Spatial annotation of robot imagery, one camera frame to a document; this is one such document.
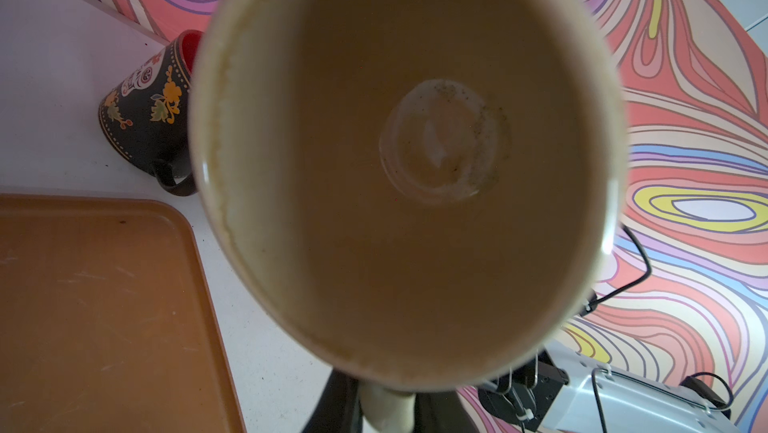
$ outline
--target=orange tray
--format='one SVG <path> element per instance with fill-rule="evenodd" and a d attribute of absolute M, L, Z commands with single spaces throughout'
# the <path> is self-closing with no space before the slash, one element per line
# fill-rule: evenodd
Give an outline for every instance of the orange tray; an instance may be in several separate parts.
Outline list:
<path fill-rule="evenodd" d="M 0 195 L 0 431 L 245 431 L 178 211 Z"/>

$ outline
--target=psychedelic pattern wall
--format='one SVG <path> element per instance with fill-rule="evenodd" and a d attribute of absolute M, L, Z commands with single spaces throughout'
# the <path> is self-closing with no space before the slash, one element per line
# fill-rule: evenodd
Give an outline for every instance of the psychedelic pattern wall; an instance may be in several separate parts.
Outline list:
<path fill-rule="evenodd" d="M 101 0 L 166 38 L 204 28 L 217 0 Z M 630 176 L 624 222 L 655 275 L 572 319 L 558 339 L 677 384 L 723 376 L 733 419 L 768 431 L 768 62 L 719 0 L 584 0 L 624 81 Z M 642 273 L 618 236 L 600 294 Z M 715 382 L 721 396 L 725 392 Z M 482 431 L 514 431 L 460 390 Z"/>

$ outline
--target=mug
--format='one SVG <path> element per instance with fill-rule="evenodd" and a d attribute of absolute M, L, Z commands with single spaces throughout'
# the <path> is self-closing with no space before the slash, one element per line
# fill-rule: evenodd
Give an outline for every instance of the mug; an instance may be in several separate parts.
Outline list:
<path fill-rule="evenodd" d="M 478 384 L 583 306 L 628 148 L 579 0 L 223 0 L 197 61 L 207 217 L 322 360 L 393 391 Z"/>
<path fill-rule="evenodd" d="M 169 193 L 195 193 L 187 146 L 190 78 L 203 33 L 187 30 L 99 104 L 101 131 L 120 156 Z M 177 183 L 176 178 L 183 178 Z"/>

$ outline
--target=black mug handle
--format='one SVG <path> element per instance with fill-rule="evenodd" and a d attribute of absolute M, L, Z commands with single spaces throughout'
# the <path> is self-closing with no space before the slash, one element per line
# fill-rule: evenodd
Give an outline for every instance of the black mug handle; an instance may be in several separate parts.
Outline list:
<path fill-rule="evenodd" d="M 150 163 L 152 174 L 158 179 L 160 186 L 170 194 L 178 197 L 189 197 L 197 192 L 197 186 L 194 184 L 194 177 L 189 174 L 186 178 L 176 183 L 174 170 L 168 161 L 152 160 Z"/>

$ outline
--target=black cable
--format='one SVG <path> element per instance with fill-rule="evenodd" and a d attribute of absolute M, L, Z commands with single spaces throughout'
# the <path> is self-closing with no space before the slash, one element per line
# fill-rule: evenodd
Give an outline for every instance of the black cable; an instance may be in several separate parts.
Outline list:
<path fill-rule="evenodd" d="M 533 414 L 536 415 L 538 409 L 538 405 L 536 405 L 536 397 L 530 389 L 526 388 L 525 390 L 528 392 L 528 397 L 530 397 L 531 403 L 533 404 Z"/>
<path fill-rule="evenodd" d="M 633 376 L 625 375 L 624 373 L 621 373 L 620 371 L 615 371 L 615 370 L 609 371 L 609 370 L 607 370 L 605 368 L 598 368 L 598 369 L 600 371 L 602 371 L 603 373 L 607 373 L 607 374 L 609 373 L 609 374 L 611 374 L 613 376 L 617 376 L 617 377 L 619 377 L 621 379 L 625 379 L 625 380 L 629 380 L 629 381 L 634 381 L 635 383 L 637 383 L 639 385 L 642 385 L 642 386 L 644 386 L 646 388 L 650 388 L 652 390 L 656 390 L 659 393 L 661 393 L 662 395 L 667 395 L 667 396 L 671 396 L 673 398 L 676 398 L 676 399 L 678 399 L 680 401 L 683 401 L 683 402 L 687 403 L 688 405 L 691 405 L 691 406 L 696 407 L 696 408 L 700 408 L 700 409 L 703 409 L 703 410 L 710 410 L 710 411 L 725 411 L 725 410 L 730 408 L 730 403 L 728 403 L 725 406 L 721 406 L 719 408 L 710 408 L 707 405 L 702 405 L 698 401 L 692 401 L 692 400 L 689 400 L 689 399 L 685 398 L 684 396 L 680 396 L 677 393 L 673 392 L 672 390 L 669 390 L 668 388 L 667 389 L 660 388 L 660 387 L 658 387 L 656 385 L 653 385 L 651 383 L 646 383 L 642 379 L 637 379 L 637 378 L 635 378 Z M 713 375 L 713 374 L 714 373 L 708 373 L 708 372 L 696 373 L 696 375 Z"/>
<path fill-rule="evenodd" d="M 594 401 L 598 404 L 598 413 L 600 414 L 600 426 L 603 427 L 603 433 L 608 433 L 608 427 L 605 425 L 605 415 L 603 414 L 603 404 L 600 403 L 600 394 L 598 393 L 598 379 L 595 377 L 600 368 L 592 370 L 592 390 L 594 390 Z"/>
<path fill-rule="evenodd" d="M 708 371 L 699 371 L 698 373 L 694 373 L 690 377 L 696 378 L 697 376 L 711 376 L 713 378 L 717 378 L 718 380 L 720 380 L 720 383 L 723 384 L 723 386 L 725 387 L 725 390 L 728 391 L 728 402 L 725 404 L 725 406 L 719 407 L 718 410 L 725 411 L 729 409 L 730 406 L 734 403 L 734 391 L 730 389 L 730 387 L 728 386 L 728 383 L 718 375 L 715 375 L 714 373 L 709 373 Z"/>
<path fill-rule="evenodd" d="M 634 233 L 632 233 L 632 230 L 627 227 L 627 225 L 621 225 L 621 229 L 624 230 L 624 232 L 629 236 L 629 239 L 632 240 L 632 243 L 634 243 L 634 246 L 638 248 L 638 252 L 640 252 L 640 257 L 642 257 L 643 261 L 645 262 L 645 274 L 642 275 L 640 278 L 636 279 L 632 283 L 627 283 L 626 285 L 615 289 L 614 291 L 610 292 L 606 296 L 603 296 L 602 298 L 598 298 L 596 300 L 590 301 L 589 303 L 589 309 L 594 309 L 595 306 L 603 303 L 604 301 L 610 300 L 614 296 L 627 291 L 629 288 L 632 288 L 633 286 L 637 286 L 640 283 L 643 283 L 645 280 L 648 279 L 651 272 L 653 271 L 653 268 L 650 266 L 650 259 L 648 258 L 648 254 L 645 253 L 645 248 L 640 244 L 640 241 L 638 240 L 637 236 L 634 236 Z"/>

